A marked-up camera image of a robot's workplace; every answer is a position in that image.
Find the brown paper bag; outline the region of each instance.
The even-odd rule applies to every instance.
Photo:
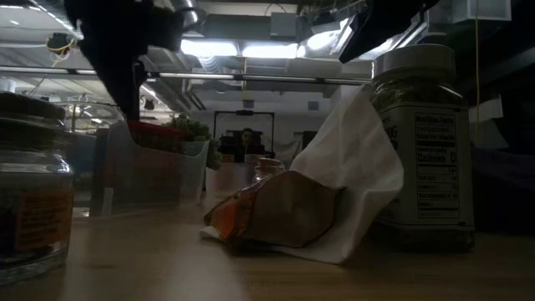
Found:
[[[205,223],[231,245],[266,242],[302,247],[331,227],[342,191],[286,171],[223,200],[205,215]]]

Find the clear plastic bin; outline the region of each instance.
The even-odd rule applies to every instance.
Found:
[[[209,142],[184,142],[186,155],[144,148],[132,140],[124,121],[112,125],[107,137],[102,164],[104,191],[99,193],[102,205],[97,215],[120,213],[121,207],[132,205],[200,201]],[[93,198],[92,202],[99,197],[94,194]]]

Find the person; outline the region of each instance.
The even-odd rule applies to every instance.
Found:
[[[252,145],[252,135],[254,132],[245,128],[242,130],[242,135],[238,145],[236,145],[236,150],[234,152],[234,161],[238,163],[243,163],[245,161],[245,155],[247,154],[247,149]]]

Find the wooden table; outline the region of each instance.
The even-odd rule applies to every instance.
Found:
[[[66,266],[0,300],[535,300],[534,239],[482,234],[468,254],[364,243],[340,267],[201,240],[206,209],[77,221]]]

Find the spice jar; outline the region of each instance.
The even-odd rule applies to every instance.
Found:
[[[474,245],[466,101],[454,91],[455,53],[441,45],[398,48],[373,63],[372,104],[405,168],[405,184],[377,217],[398,247]]]
[[[48,102],[0,93],[0,285],[67,256],[74,173],[64,159],[64,116]]]
[[[254,167],[255,175],[252,179],[252,183],[258,183],[263,179],[275,176],[284,171],[284,165],[279,160],[262,158],[258,159],[257,165]]]

